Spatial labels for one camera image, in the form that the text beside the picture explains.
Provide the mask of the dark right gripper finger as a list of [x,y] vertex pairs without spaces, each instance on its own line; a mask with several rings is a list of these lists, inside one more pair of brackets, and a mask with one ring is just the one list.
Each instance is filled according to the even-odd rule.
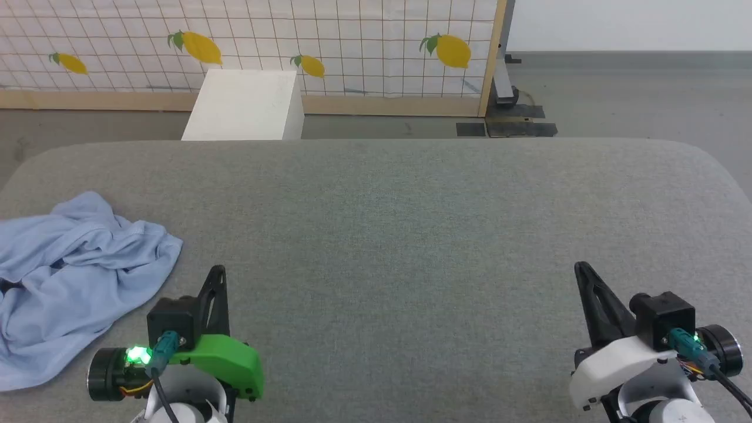
[[575,263],[575,277],[592,347],[605,347],[636,334],[636,318],[590,263]]

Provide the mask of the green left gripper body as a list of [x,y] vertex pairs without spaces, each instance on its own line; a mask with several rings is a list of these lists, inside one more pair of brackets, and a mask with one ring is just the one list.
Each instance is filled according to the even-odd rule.
[[265,393],[265,375],[258,352],[228,335],[202,335],[194,349],[178,351],[171,365],[187,364],[237,390],[239,398],[258,401]]

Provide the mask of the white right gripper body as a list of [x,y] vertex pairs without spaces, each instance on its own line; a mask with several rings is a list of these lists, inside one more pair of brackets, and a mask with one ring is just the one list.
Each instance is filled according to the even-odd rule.
[[572,404],[583,408],[591,399],[619,389],[625,411],[631,402],[669,397],[679,392],[679,364],[673,350],[655,351],[639,337],[616,340],[578,364],[569,384]]

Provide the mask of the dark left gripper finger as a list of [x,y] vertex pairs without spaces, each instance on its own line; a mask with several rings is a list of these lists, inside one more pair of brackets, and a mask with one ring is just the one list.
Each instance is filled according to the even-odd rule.
[[200,335],[229,335],[229,304],[224,266],[210,268],[197,296]]

